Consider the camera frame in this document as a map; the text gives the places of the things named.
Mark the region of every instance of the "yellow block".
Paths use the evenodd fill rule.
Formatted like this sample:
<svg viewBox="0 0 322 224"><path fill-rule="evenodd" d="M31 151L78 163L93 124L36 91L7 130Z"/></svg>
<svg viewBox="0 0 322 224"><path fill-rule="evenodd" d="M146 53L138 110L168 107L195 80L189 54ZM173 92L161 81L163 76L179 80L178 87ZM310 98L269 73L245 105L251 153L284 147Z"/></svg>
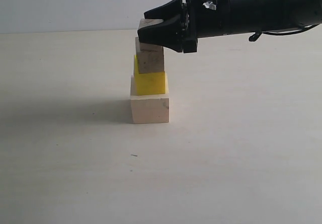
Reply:
<svg viewBox="0 0 322 224"><path fill-rule="evenodd" d="M166 73L140 74L137 56L134 56L134 81L138 96L159 95L166 93Z"/></svg>

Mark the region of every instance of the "cable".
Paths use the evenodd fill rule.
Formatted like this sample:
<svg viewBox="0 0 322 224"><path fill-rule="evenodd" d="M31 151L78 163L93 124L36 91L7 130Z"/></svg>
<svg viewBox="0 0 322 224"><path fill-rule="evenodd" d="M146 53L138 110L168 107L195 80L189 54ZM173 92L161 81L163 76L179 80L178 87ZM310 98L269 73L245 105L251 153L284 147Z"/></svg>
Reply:
<svg viewBox="0 0 322 224"><path fill-rule="evenodd" d="M318 25L319 24L315 24L315 25L312 25L310 27L307 27L307 28L304 28L304 29L301 29L301 30L298 30L298 31L288 32L288 33L271 33L271 32L266 32L266 33L263 33L263 34L272 35L272 36L294 35L294 34L300 34L300 33L306 32L306 31L308 31L310 29L315 28Z"/></svg>

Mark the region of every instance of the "white table surface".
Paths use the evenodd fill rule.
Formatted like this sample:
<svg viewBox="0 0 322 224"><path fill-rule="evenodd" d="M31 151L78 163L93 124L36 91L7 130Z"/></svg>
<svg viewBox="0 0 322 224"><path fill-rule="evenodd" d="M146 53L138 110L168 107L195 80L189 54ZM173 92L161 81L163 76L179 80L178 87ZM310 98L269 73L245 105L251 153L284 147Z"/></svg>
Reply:
<svg viewBox="0 0 322 224"><path fill-rule="evenodd" d="M131 124L135 36L0 35L0 223L320 224L322 28L166 50L152 125Z"/></svg>

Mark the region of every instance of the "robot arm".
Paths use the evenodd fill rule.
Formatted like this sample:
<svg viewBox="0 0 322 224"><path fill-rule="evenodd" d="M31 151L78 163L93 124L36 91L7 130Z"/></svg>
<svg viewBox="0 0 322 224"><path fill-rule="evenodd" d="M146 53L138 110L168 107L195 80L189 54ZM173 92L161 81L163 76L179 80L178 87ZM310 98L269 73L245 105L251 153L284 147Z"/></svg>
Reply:
<svg viewBox="0 0 322 224"><path fill-rule="evenodd" d="M254 42L307 31L322 23L322 0L172 0L144 17L163 22L139 29L140 42L192 53L200 38L254 33Z"/></svg>

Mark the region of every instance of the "stacked blocks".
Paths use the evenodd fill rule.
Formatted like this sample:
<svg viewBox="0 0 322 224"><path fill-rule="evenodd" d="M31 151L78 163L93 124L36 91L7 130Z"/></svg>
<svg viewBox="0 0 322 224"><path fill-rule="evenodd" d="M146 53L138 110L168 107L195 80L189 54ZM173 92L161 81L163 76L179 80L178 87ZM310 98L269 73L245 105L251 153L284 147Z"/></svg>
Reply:
<svg viewBox="0 0 322 224"><path fill-rule="evenodd" d="M139 28L161 23L142 19ZM131 78L131 110L135 124L169 122L169 88L164 48L135 38L136 54Z"/></svg>

